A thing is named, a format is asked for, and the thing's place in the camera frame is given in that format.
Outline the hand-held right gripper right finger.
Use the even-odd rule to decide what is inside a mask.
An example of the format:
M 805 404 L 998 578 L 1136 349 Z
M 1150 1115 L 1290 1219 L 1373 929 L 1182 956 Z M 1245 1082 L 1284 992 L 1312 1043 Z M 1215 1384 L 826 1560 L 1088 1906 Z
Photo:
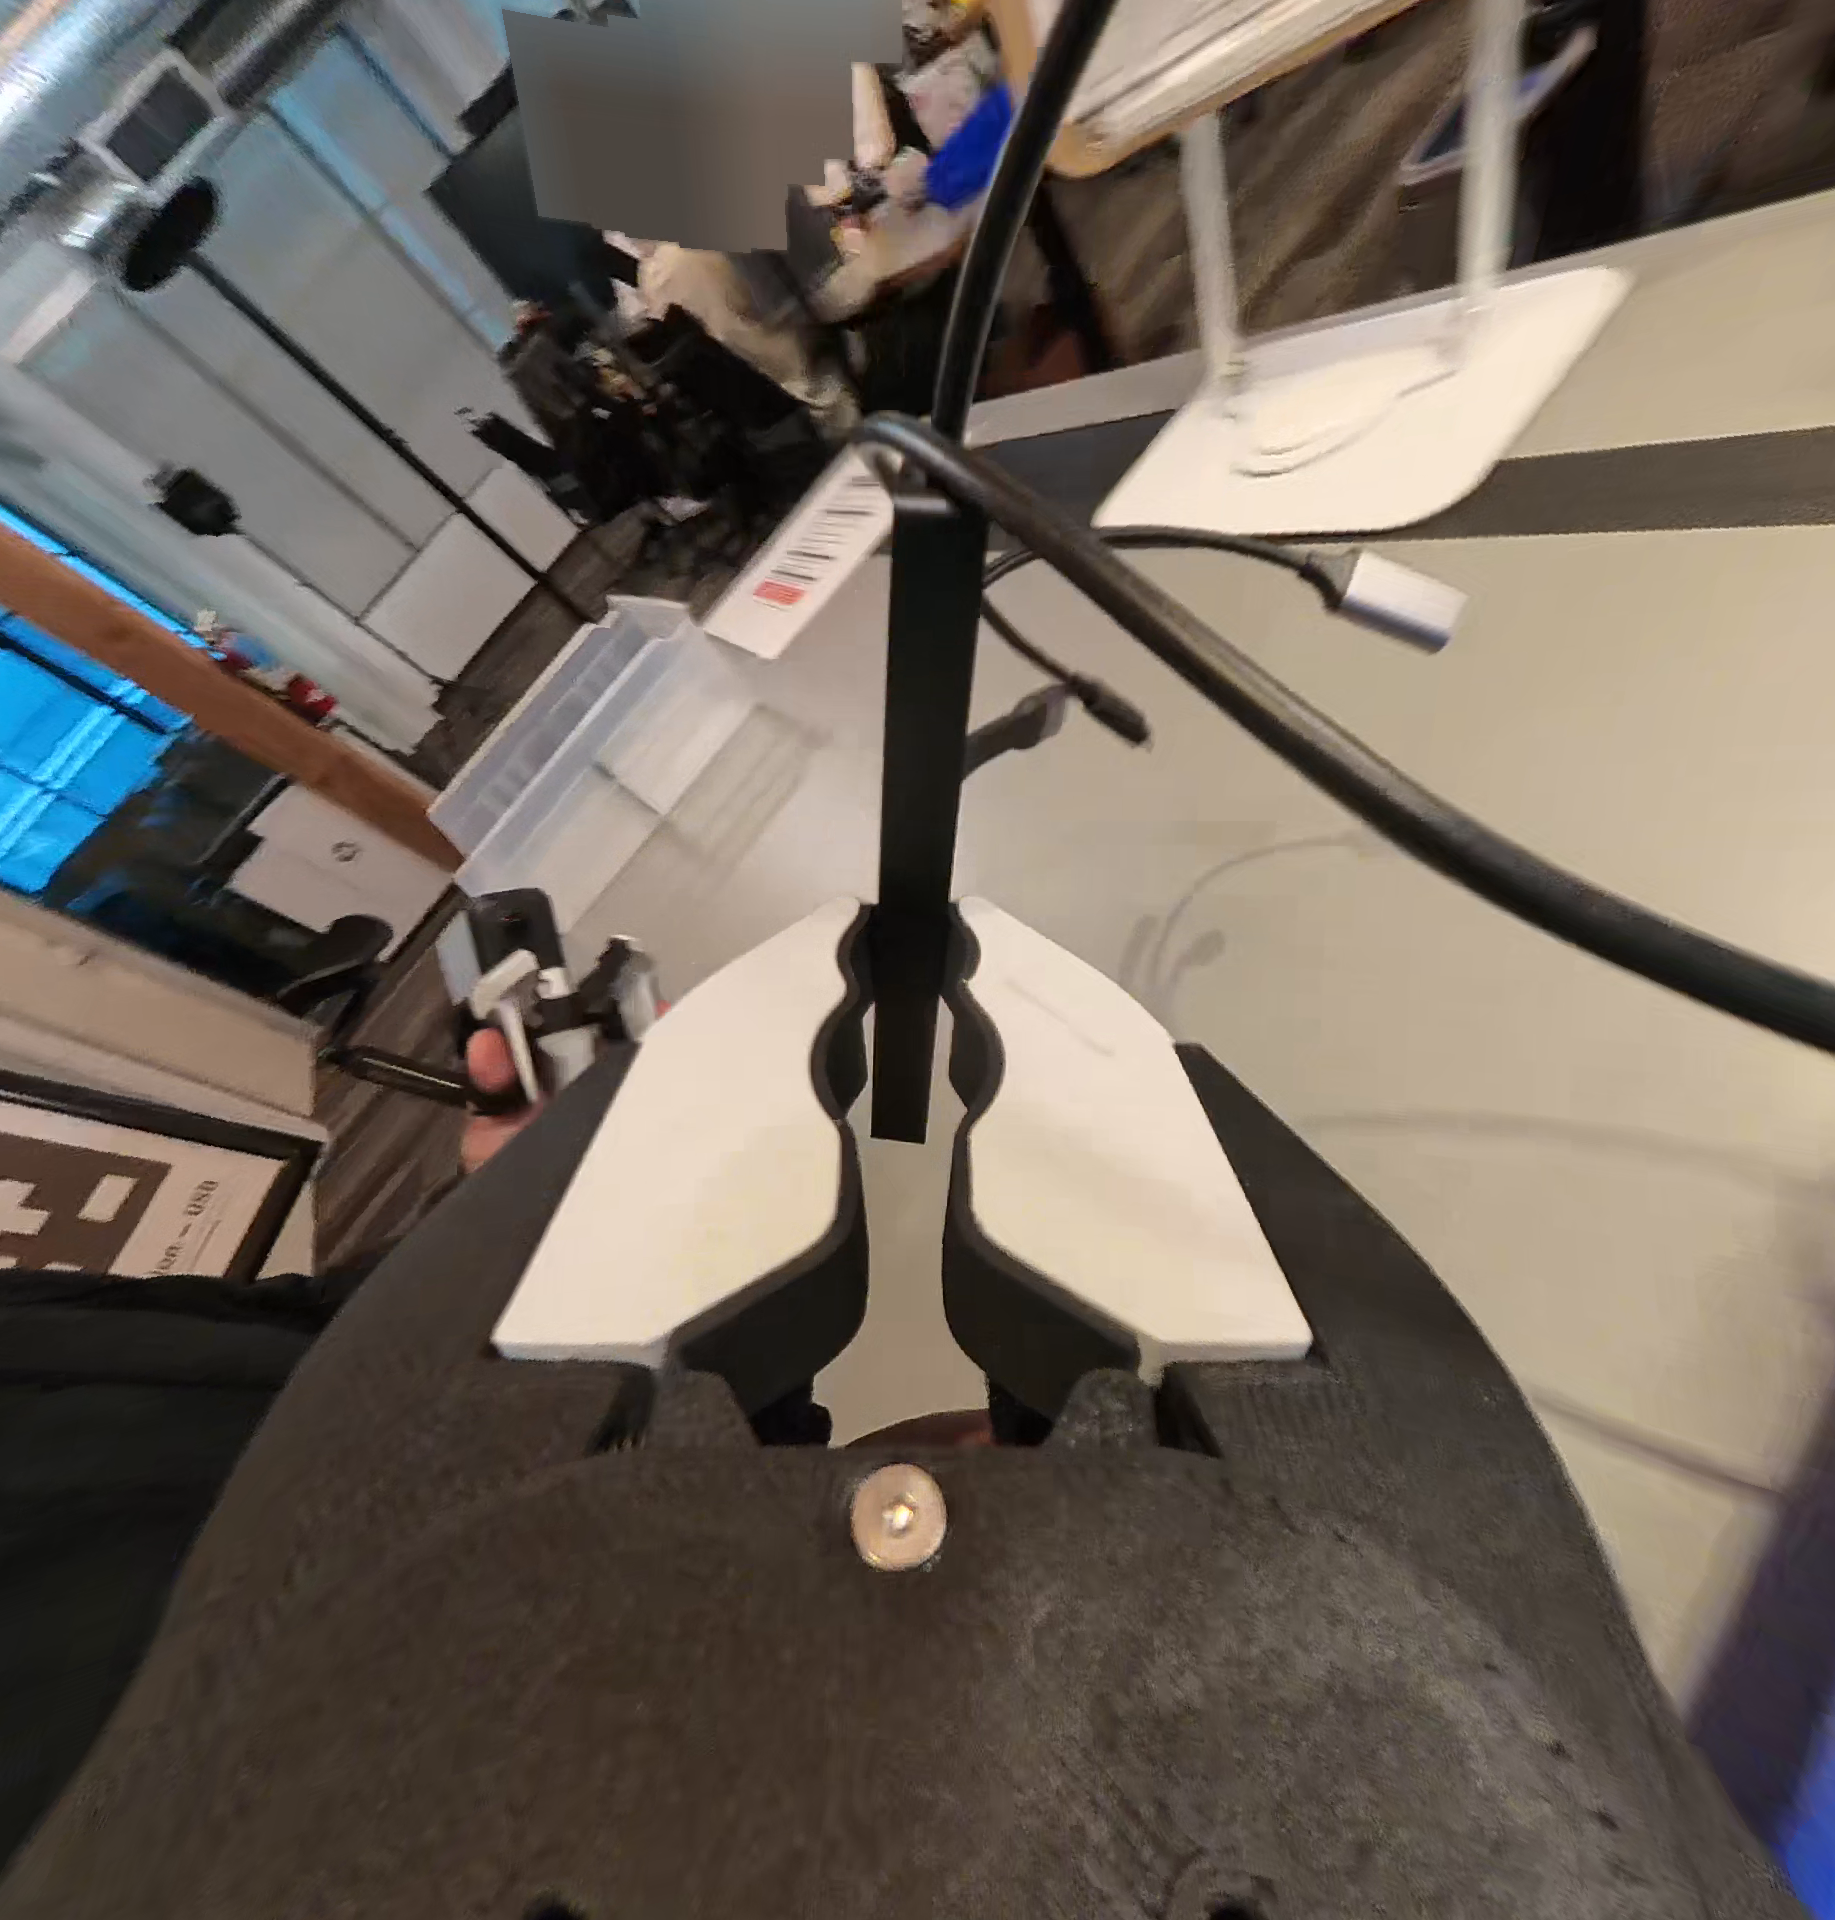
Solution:
M 1312 1331 L 1170 1032 L 983 898 L 953 911 L 944 1309 L 1003 1399 L 1295 1365 Z

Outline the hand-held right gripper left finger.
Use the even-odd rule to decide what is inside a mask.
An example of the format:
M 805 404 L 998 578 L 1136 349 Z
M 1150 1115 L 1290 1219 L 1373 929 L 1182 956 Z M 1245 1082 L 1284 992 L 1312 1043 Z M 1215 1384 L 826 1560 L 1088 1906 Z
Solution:
M 822 902 L 647 1030 L 489 1336 L 497 1358 L 676 1365 L 767 1410 L 849 1345 L 868 1274 L 849 1124 L 867 917 Z

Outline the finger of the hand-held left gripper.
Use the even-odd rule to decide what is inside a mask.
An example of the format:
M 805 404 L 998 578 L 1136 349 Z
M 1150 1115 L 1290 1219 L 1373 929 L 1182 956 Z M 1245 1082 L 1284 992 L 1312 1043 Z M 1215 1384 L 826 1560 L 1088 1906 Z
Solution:
M 503 1033 L 526 1107 L 534 1107 L 543 1095 L 532 1043 L 542 1004 L 542 973 L 538 958 L 499 958 L 472 986 L 472 1023 L 493 1024 Z
M 665 995 L 647 950 L 612 936 L 596 956 L 596 1032 L 602 1038 L 644 1038 L 665 1015 Z

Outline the clear plastic bin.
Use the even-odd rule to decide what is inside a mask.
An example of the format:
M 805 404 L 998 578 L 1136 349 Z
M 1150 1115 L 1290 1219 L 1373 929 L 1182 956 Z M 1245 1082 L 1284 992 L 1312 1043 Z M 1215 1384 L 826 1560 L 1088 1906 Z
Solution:
M 816 752 L 681 601 L 627 594 L 532 683 L 430 817 L 464 857 L 468 900 L 538 890 L 573 927 L 654 840 L 736 857 Z

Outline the slim black USB hub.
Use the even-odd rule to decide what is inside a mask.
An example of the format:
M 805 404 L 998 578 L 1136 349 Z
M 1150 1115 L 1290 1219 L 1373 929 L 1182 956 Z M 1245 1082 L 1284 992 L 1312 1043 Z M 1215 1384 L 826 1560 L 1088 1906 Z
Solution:
M 983 516 L 903 461 L 890 479 L 890 588 L 881 718 L 870 1131 L 923 1143 L 977 656 Z

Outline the black cable dark plug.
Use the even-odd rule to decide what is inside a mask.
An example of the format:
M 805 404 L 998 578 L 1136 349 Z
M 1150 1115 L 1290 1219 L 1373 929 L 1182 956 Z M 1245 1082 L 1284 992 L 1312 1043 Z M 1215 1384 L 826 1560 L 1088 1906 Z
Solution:
M 966 734 L 960 779 L 974 779 L 1003 754 L 1029 752 L 1048 742 L 1062 729 L 1073 703 L 1068 684 L 1040 684 Z

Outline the black braided cable grey plug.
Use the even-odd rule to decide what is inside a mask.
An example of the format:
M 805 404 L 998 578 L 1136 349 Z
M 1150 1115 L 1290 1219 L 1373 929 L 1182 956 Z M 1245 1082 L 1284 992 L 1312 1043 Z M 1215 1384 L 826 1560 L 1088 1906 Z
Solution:
M 1205 552 L 1272 566 L 1311 588 L 1335 618 L 1432 656 L 1451 644 L 1465 606 L 1461 590 L 1364 547 L 1288 547 L 1171 527 L 1097 530 L 1097 542 L 1122 552 Z

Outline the person's left hand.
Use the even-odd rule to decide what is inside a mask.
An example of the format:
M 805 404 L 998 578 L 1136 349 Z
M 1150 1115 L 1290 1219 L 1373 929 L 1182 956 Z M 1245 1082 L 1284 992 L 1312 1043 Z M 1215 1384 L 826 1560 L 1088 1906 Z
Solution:
M 464 1075 L 471 1082 L 471 1112 L 461 1129 L 459 1172 L 468 1180 L 529 1126 L 534 1104 L 522 1097 L 514 1057 L 494 1027 L 471 1032 Z

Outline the white cabinet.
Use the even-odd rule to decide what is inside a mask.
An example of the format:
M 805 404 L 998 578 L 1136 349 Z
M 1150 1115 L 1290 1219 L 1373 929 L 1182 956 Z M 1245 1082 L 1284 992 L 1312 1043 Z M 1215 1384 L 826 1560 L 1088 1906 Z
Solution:
M 249 817 L 253 847 L 227 889 L 307 933 L 341 917 L 383 922 L 398 953 L 449 889 L 449 874 L 367 822 L 289 783 Z

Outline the wooden column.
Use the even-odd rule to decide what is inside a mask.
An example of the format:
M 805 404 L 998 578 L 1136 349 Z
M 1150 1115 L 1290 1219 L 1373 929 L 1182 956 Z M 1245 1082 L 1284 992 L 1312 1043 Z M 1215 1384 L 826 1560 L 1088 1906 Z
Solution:
M 464 857 L 430 817 L 425 792 L 401 769 L 352 751 L 341 739 L 227 675 L 202 649 L 1 523 L 0 606 L 180 709 L 204 734 L 378 830 L 401 850 L 449 877 L 461 868 Z

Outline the paper sheet red label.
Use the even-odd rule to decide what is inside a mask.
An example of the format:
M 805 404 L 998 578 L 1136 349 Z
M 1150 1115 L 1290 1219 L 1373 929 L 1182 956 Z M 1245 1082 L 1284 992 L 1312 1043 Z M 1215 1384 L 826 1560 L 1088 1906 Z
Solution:
M 779 661 L 890 536 L 892 506 L 856 450 L 845 450 L 699 618 L 715 644 Z

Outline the framed picture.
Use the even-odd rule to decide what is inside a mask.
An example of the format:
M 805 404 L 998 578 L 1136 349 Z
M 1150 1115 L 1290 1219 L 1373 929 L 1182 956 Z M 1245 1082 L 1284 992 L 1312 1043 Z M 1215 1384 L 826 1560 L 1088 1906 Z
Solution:
M 253 1281 L 319 1157 L 306 1124 L 0 1071 L 0 1271 Z

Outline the person's torso black jacket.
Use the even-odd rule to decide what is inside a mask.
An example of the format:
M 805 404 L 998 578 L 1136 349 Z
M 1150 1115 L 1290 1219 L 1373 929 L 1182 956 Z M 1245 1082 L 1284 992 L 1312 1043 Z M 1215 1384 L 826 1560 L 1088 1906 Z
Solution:
M 373 1268 L 0 1271 L 0 1875 L 130 1684 L 268 1406 Z

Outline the black stand pole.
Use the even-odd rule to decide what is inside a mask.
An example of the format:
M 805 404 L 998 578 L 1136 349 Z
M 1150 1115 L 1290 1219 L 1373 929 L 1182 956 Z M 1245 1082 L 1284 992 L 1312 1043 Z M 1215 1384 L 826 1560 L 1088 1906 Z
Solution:
M 549 567 L 532 564 L 523 552 L 483 516 L 464 492 L 432 469 L 407 439 L 353 395 L 300 342 L 296 342 L 265 309 L 259 309 L 205 254 L 204 246 L 215 229 L 221 197 L 209 180 L 177 186 L 158 209 L 140 215 L 119 257 L 119 285 L 136 297 L 160 292 L 182 275 L 202 280 L 241 321 L 259 333 L 306 382 L 333 401 L 375 445 L 383 445 L 430 492 L 461 516 L 506 564 L 520 567 L 534 590 L 556 601 L 578 622 L 599 622 L 599 611 L 580 604 Z

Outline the silver ventilation duct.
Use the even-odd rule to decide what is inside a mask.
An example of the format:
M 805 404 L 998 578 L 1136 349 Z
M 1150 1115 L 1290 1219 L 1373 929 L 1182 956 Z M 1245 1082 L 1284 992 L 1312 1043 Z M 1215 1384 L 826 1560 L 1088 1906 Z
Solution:
M 261 2 L 0 2 L 0 212 L 162 46 L 204 66 Z

